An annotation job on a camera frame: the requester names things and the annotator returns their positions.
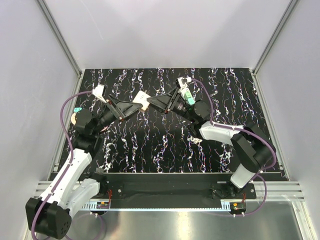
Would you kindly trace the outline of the beige cube socket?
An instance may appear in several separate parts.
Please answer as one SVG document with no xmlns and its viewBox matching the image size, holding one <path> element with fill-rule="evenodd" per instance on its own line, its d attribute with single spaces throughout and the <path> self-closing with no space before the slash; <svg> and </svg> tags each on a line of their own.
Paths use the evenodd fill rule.
<svg viewBox="0 0 320 240">
<path fill-rule="evenodd" d="M 148 98 L 150 98 L 151 96 L 148 95 L 147 93 L 145 93 L 144 91 L 140 90 L 136 96 L 133 99 L 133 103 L 138 103 L 138 104 L 142 104 L 142 107 L 139 109 L 140 112 L 145 112 L 150 103 L 147 101 Z"/>
</svg>

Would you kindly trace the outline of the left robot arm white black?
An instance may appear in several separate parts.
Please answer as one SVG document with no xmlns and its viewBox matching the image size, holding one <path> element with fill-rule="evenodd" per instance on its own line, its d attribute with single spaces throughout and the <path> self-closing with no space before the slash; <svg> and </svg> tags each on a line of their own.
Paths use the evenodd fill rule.
<svg viewBox="0 0 320 240">
<path fill-rule="evenodd" d="M 106 176 L 97 172 L 85 178 L 79 187 L 74 186 L 97 155 L 102 131 L 117 120 L 129 119 L 143 108 L 143 104 L 119 100 L 112 95 L 103 102 L 104 108 L 99 114 L 84 108 L 73 114 L 76 135 L 68 142 L 67 160 L 49 187 L 39 197 L 27 201 L 27 223 L 34 240 L 37 234 L 63 239 L 73 217 L 85 203 L 93 197 L 103 198 L 110 194 Z"/>
</svg>

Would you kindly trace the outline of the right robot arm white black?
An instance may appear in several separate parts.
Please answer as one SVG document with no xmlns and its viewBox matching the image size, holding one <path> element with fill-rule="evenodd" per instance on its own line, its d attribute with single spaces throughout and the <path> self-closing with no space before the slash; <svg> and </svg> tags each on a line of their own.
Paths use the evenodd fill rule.
<svg viewBox="0 0 320 240">
<path fill-rule="evenodd" d="M 190 121 L 188 129 L 197 139 L 228 144 L 235 150 L 239 166 L 227 185 L 228 195 L 239 198 L 245 186 L 262 170 L 272 167 L 276 150 L 263 131 L 254 123 L 227 125 L 210 121 L 211 109 L 203 100 L 186 97 L 177 88 L 169 93 L 148 97 L 147 102 L 162 113 L 173 112 Z"/>
</svg>

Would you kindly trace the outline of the light teal charger cube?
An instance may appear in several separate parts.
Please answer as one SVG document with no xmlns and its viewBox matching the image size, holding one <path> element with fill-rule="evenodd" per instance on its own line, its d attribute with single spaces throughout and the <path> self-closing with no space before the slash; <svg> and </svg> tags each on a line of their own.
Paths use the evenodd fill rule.
<svg viewBox="0 0 320 240">
<path fill-rule="evenodd" d="M 187 103 L 188 103 L 190 106 L 192 106 L 192 105 L 195 104 L 195 100 L 194 100 L 193 98 L 188 98 L 188 99 L 187 99 Z"/>
</svg>

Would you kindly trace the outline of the dark teal charger plug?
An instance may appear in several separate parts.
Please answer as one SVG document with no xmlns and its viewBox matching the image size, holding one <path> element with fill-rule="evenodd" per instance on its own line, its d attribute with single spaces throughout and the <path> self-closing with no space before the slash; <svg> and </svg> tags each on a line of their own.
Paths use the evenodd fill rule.
<svg viewBox="0 0 320 240">
<path fill-rule="evenodd" d="M 75 107 L 73 111 L 74 111 L 75 113 L 77 113 L 77 112 L 79 112 L 79 111 L 81 111 L 81 110 L 82 110 L 81 107 Z"/>
</svg>

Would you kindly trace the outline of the green usb charger plug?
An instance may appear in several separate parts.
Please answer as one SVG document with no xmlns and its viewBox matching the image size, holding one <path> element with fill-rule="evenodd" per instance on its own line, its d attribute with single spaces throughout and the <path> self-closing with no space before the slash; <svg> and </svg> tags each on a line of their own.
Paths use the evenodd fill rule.
<svg viewBox="0 0 320 240">
<path fill-rule="evenodd" d="M 184 94 L 184 96 L 185 96 L 187 99 L 193 97 L 192 94 L 191 94 L 189 91 L 186 91 L 185 94 Z"/>
</svg>

